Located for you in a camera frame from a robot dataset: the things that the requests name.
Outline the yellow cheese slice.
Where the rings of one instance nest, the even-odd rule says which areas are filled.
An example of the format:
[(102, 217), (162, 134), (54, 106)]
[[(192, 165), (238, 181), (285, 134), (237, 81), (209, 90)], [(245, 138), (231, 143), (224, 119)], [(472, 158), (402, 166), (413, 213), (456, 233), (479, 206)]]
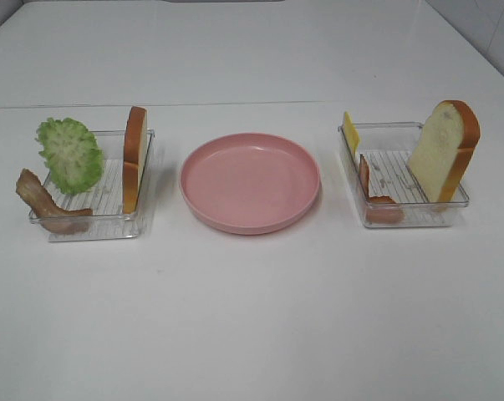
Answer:
[(359, 132), (357, 131), (351, 120), (351, 116), (347, 111), (344, 112), (342, 129), (351, 155), (353, 159), (356, 160), (357, 149), (360, 142)]

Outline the bacon strip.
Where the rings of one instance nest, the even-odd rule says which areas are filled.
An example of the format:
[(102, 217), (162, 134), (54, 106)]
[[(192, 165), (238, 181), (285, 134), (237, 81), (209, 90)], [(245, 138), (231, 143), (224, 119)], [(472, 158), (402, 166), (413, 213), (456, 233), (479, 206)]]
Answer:
[(38, 218), (45, 220), (43, 227), (53, 234), (73, 235), (89, 229), (86, 217), (92, 216), (93, 211), (90, 208), (68, 211), (59, 207), (31, 170), (22, 169), (16, 193)]
[(396, 202), (387, 195), (369, 195), (369, 165), (363, 155), (359, 156), (359, 180), (362, 185), (364, 200), (367, 204), (365, 208), (365, 218), (370, 223), (394, 225), (400, 223), (404, 217), (404, 212), (396, 205)]

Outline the bread slice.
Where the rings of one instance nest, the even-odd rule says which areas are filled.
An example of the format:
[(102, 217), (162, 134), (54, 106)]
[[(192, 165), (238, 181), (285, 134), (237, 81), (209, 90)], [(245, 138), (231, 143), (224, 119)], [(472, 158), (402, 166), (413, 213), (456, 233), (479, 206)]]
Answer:
[(147, 110), (138, 106), (130, 109), (127, 120), (122, 169), (123, 213), (136, 210), (140, 183), (147, 154)]
[(429, 202), (452, 200), (480, 137), (478, 119), (468, 104), (444, 100), (435, 106), (408, 160)]

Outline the green lettuce leaf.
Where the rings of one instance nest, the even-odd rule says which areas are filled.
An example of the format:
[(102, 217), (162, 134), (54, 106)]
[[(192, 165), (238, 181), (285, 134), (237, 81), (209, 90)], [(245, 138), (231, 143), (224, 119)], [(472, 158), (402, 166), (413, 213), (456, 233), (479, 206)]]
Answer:
[(39, 154), (50, 180), (63, 194), (77, 195), (98, 183), (104, 171), (103, 151), (94, 134), (81, 122), (47, 118), (37, 129)]

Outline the pink round plate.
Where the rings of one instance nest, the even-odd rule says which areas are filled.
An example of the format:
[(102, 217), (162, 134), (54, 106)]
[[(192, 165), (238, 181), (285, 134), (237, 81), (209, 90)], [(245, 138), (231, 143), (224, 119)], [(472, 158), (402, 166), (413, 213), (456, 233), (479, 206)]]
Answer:
[(276, 135), (241, 133), (209, 141), (181, 167), (181, 194), (203, 223), (238, 235), (281, 230), (302, 218), (321, 188), (314, 158)]

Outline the right clear plastic tray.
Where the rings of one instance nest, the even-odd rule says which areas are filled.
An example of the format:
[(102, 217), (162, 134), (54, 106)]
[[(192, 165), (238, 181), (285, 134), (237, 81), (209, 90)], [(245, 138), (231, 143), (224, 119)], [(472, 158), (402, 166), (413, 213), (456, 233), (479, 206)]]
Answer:
[[(458, 213), (470, 203), (463, 187), (458, 187), (447, 203), (430, 203), (417, 179), (411, 174), (407, 162), (417, 145), (422, 123), (389, 122), (357, 123), (359, 146), (356, 160), (348, 148), (342, 125), (340, 133), (340, 159), (353, 193), (362, 224), (367, 228), (445, 227), (454, 224)], [(369, 165), (369, 195), (391, 197), (404, 212), (404, 219), (394, 225), (370, 223), (365, 218), (367, 206), (359, 180), (359, 156)]]

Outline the clear plastic tray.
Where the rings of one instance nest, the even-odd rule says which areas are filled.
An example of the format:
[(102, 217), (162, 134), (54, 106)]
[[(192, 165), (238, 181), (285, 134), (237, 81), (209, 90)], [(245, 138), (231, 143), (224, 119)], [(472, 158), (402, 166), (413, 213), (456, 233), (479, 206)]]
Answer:
[[(359, 146), (356, 160), (348, 148), (342, 125), (340, 133), (340, 159), (353, 193), (362, 224), (367, 228), (445, 227), (454, 224), (458, 213), (470, 203), (463, 187), (458, 187), (447, 203), (430, 203), (417, 179), (411, 174), (407, 162), (417, 145), (422, 123), (389, 122), (357, 123)], [(404, 219), (394, 225), (370, 223), (365, 218), (367, 206), (359, 180), (359, 156), (369, 165), (369, 195), (391, 197), (404, 212)]]
[(135, 238), (150, 226), (154, 213), (156, 168), (153, 156), (155, 131), (147, 130), (147, 156), (140, 182), (137, 207), (134, 213), (123, 212), (122, 164), (123, 130), (96, 131), (99, 147), (103, 150), (104, 172), (100, 181), (90, 190), (77, 195), (65, 195), (46, 178), (43, 186), (57, 206), (65, 210), (90, 208), (92, 216), (39, 218), (30, 212), (28, 219), (47, 231), (48, 241), (97, 241)]

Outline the left clear plastic tray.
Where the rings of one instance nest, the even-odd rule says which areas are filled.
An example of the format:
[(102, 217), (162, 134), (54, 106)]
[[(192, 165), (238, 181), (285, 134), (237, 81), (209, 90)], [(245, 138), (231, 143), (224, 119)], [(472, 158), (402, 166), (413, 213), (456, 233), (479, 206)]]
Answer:
[(77, 195), (65, 195), (46, 178), (43, 186), (57, 206), (65, 210), (90, 208), (92, 216), (39, 218), (30, 212), (28, 219), (47, 231), (48, 241), (97, 241), (135, 238), (150, 226), (154, 213), (156, 168), (153, 156), (155, 131), (147, 130), (147, 156), (140, 182), (137, 207), (134, 213), (123, 212), (122, 164), (123, 130), (96, 131), (99, 147), (103, 150), (104, 172), (100, 181), (90, 190)]

